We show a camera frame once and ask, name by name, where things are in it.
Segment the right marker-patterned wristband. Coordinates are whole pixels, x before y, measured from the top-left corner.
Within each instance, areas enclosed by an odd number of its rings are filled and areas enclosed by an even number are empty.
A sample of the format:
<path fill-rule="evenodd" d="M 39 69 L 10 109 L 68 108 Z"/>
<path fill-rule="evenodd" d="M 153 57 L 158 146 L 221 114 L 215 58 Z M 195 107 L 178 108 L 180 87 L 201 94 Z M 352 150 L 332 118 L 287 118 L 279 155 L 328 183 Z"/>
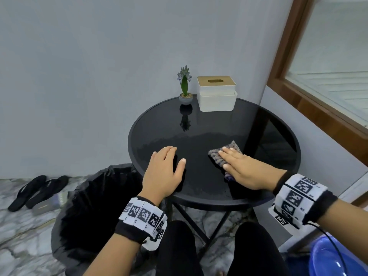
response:
<path fill-rule="evenodd" d="M 292 236 L 308 224 L 316 225 L 338 200 L 326 186 L 291 171 L 280 178 L 273 195 L 269 214 Z"/>

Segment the person's left forearm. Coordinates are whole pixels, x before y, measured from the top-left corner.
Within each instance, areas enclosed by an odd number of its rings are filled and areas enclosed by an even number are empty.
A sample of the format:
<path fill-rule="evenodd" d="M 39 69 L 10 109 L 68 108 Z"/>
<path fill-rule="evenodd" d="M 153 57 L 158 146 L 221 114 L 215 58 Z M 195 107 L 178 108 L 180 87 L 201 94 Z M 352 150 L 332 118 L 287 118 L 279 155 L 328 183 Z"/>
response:
<path fill-rule="evenodd" d="M 129 276 L 140 244 L 114 233 L 83 276 Z"/>

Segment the blue plastic basin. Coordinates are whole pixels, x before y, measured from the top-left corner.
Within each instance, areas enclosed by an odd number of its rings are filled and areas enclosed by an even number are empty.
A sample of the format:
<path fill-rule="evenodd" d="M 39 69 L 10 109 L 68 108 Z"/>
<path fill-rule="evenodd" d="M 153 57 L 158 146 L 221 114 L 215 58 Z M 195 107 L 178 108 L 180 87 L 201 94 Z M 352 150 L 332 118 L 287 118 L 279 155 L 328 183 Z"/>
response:
<path fill-rule="evenodd" d="M 310 249 L 310 276 L 368 276 L 368 265 L 347 250 L 333 236 L 330 238 L 343 257 L 347 273 L 331 241 L 326 236 L 320 236 L 312 243 Z"/>

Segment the left marker-patterned wristband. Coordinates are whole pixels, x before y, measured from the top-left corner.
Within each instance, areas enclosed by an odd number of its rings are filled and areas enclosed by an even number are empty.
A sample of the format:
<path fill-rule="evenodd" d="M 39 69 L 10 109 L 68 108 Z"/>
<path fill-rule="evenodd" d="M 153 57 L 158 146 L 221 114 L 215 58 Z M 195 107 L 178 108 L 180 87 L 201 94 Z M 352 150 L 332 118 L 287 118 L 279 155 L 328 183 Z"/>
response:
<path fill-rule="evenodd" d="M 166 231 L 167 220 L 166 214 L 150 200 L 136 196 L 118 218 L 114 233 L 139 243 L 148 251 L 155 251 Z"/>

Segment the person's left hand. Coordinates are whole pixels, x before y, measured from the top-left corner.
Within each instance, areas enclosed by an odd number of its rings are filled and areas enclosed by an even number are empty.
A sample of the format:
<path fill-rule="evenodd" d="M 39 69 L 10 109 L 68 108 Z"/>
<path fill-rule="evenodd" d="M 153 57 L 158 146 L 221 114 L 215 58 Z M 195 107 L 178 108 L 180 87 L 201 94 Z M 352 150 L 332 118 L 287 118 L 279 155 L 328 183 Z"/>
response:
<path fill-rule="evenodd" d="M 176 147 L 166 146 L 154 152 L 145 171 L 139 196 L 148 199 L 157 207 L 163 199 L 172 195 L 181 183 L 173 178 L 176 151 Z"/>

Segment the round black glass table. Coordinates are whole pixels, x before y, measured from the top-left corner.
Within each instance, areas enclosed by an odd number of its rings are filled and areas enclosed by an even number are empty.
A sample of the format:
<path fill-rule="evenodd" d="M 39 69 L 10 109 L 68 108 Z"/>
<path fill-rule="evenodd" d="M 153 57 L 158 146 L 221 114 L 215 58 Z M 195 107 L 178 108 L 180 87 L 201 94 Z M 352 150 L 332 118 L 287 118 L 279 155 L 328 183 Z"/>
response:
<path fill-rule="evenodd" d="M 232 111 L 202 112 L 196 95 L 183 106 L 175 97 L 146 110 L 132 125 L 128 152 L 133 166 L 144 176 L 151 153 L 164 146 L 177 147 L 173 160 L 185 158 L 186 170 L 169 202 L 204 241 L 199 259 L 213 244 L 231 212 L 247 210 L 274 198 L 269 191 L 252 191 L 224 178 L 224 170 L 208 151 L 235 141 L 241 152 L 274 167 L 297 173 L 301 163 L 299 142 L 290 127 L 267 109 L 236 99 Z M 225 212 L 208 237 L 182 208 Z"/>

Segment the black flip-flop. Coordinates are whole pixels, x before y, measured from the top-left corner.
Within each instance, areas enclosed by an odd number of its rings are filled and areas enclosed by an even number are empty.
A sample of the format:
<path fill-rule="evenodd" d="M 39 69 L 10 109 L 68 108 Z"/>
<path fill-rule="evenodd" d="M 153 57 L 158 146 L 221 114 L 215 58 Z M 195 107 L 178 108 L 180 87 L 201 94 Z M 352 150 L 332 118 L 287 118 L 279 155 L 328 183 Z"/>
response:
<path fill-rule="evenodd" d="M 36 195 L 27 201 L 25 206 L 28 209 L 32 209 L 38 203 L 51 198 L 53 195 L 59 193 L 67 186 L 69 179 L 69 176 L 61 176 L 56 179 L 50 179 L 41 187 Z"/>
<path fill-rule="evenodd" d="M 16 199 L 8 207 L 8 211 L 16 212 L 20 210 L 43 187 L 46 180 L 47 176 L 41 175 L 24 185 L 17 193 Z"/>

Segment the grey cleaning cloth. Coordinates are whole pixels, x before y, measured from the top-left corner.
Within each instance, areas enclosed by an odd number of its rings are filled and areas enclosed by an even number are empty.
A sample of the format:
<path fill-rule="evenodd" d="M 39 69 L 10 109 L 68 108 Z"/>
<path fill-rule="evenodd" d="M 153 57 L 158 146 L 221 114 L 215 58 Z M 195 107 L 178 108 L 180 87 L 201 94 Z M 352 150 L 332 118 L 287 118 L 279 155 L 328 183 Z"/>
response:
<path fill-rule="evenodd" d="M 234 150 L 236 150 L 238 153 L 242 154 L 241 150 L 239 149 L 238 145 L 235 143 L 235 141 L 232 141 L 230 144 L 227 144 L 225 146 L 226 148 L 230 149 L 233 148 Z M 219 166 L 219 167 L 223 167 L 224 164 L 226 164 L 227 162 L 219 155 L 219 151 L 222 151 L 222 148 L 218 148 L 218 149 L 212 149 L 208 151 L 208 156 Z M 234 177 L 228 173 L 227 171 L 225 171 L 224 174 L 224 178 L 227 181 L 235 181 Z"/>

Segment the small potted purple flower plant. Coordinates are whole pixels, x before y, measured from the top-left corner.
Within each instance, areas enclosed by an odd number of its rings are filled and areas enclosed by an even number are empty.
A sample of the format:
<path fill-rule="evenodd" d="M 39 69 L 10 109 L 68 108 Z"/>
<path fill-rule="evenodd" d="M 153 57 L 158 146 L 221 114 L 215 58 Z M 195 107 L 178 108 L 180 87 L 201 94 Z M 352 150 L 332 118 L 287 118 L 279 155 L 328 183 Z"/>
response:
<path fill-rule="evenodd" d="M 182 93 L 179 95 L 179 101 L 182 105 L 188 106 L 193 100 L 193 95 L 188 91 L 188 84 L 191 82 L 192 76 L 187 65 L 185 67 L 181 67 L 181 70 L 177 75 L 177 80 L 179 81 L 182 90 Z"/>

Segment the grey flat box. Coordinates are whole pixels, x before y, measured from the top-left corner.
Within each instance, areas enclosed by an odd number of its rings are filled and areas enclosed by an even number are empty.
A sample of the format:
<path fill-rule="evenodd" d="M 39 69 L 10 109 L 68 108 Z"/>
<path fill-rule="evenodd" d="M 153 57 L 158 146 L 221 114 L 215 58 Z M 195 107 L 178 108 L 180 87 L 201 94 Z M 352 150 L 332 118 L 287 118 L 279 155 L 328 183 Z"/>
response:
<path fill-rule="evenodd" d="M 72 191 L 61 191 L 52 197 L 41 201 L 31 209 L 32 215 L 39 216 L 44 213 L 62 208 L 67 203 L 72 193 Z"/>

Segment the person's right leg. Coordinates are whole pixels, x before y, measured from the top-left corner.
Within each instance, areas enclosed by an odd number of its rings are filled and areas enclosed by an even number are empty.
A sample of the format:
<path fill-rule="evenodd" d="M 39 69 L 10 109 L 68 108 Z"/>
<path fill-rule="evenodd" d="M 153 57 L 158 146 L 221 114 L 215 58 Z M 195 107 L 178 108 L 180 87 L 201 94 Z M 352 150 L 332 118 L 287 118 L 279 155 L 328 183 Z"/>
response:
<path fill-rule="evenodd" d="M 242 223 L 234 240 L 234 257 L 227 276 L 291 276 L 272 237 L 262 225 Z"/>

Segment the brown wooden window frame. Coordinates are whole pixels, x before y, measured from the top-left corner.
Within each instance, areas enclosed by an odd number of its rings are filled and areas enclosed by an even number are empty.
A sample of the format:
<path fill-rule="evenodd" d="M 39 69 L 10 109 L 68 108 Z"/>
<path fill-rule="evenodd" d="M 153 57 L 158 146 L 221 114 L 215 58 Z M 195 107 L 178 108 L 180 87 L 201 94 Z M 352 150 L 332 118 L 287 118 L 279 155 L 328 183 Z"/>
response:
<path fill-rule="evenodd" d="M 293 0 L 267 86 L 368 167 L 368 129 L 286 79 L 315 0 Z"/>

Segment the white tissue box wooden lid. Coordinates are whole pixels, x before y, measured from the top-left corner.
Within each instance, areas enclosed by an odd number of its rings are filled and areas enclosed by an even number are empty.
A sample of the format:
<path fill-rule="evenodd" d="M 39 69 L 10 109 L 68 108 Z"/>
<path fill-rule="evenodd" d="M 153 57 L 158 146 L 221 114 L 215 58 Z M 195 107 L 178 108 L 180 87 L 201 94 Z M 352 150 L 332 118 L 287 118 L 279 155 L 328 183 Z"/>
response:
<path fill-rule="evenodd" d="M 200 111 L 218 112 L 234 109 L 238 94 L 236 83 L 230 76 L 198 76 L 197 81 Z"/>

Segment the trash bin with black bag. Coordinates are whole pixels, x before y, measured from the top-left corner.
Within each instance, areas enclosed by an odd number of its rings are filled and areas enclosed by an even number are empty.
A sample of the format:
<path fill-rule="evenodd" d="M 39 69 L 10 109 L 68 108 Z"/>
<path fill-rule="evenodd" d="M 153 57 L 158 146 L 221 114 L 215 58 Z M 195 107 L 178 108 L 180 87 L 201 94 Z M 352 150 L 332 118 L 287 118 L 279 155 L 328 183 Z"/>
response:
<path fill-rule="evenodd" d="M 143 177 L 131 163 L 109 166 L 89 176 L 69 196 L 51 233 L 55 259 L 65 276 L 82 276 L 114 233 Z"/>

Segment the person's left leg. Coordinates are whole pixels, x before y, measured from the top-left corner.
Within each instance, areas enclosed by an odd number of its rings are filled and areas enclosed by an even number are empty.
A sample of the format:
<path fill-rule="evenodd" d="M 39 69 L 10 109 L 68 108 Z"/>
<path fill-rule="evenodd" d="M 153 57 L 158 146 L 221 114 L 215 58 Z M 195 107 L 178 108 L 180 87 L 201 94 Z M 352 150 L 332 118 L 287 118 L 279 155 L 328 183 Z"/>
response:
<path fill-rule="evenodd" d="M 168 223 L 159 245 L 155 276 L 204 276 L 194 235 L 184 221 Z"/>

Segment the person's right forearm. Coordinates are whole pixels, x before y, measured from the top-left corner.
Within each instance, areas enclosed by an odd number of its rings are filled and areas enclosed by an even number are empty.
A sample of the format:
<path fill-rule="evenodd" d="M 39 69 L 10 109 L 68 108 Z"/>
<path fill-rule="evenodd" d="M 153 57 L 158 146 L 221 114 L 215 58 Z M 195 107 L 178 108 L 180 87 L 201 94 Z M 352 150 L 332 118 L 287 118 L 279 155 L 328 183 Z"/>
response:
<path fill-rule="evenodd" d="M 368 212 L 337 199 L 317 224 L 345 246 L 368 246 Z"/>

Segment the marker-patterned wristband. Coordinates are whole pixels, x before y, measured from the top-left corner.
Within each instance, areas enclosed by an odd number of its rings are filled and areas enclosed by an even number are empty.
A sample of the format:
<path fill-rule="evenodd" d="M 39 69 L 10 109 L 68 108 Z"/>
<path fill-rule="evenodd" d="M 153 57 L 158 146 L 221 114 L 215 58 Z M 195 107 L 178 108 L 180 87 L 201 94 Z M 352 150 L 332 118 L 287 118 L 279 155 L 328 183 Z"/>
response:
<path fill-rule="evenodd" d="M 155 251 L 166 231 L 167 220 L 166 214 L 150 200 L 136 196 L 118 218 L 114 233 L 139 243 L 148 251 Z"/>
<path fill-rule="evenodd" d="M 269 214 L 292 236 L 308 224 L 316 225 L 338 200 L 326 186 L 291 171 L 280 178 L 273 195 Z"/>

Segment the person's right hand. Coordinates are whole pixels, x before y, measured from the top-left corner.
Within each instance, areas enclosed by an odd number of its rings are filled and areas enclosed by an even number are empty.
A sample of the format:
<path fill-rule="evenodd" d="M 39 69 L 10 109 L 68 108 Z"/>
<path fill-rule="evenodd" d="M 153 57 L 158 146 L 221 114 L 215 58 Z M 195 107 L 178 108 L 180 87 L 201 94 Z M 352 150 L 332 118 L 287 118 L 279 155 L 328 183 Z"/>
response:
<path fill-rule="evenodd" d="M 273 192 L 278 181 L 287 172 L 246 155 L 240 167 L 224 164 L 223 169 L 244 187 L 251 190 L 268 190 Z"/>

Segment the person's leg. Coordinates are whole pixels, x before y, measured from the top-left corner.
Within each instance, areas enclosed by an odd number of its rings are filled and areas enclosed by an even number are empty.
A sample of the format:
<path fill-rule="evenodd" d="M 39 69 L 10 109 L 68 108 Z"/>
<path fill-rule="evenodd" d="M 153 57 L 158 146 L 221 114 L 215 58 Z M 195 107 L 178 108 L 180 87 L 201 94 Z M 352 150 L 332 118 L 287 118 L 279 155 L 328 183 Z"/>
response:
<path fill-rule="evenodd" d="M 155 276 L 204 276 L 194 235 L 184 221 L 168 223 L 159 245 Z"/>
<path fill-rule="evenodd" d="M 272 237 L 262 225 L 242 223 L 234 240 L 234 257 L 227 276 L 291 276 Z"/>

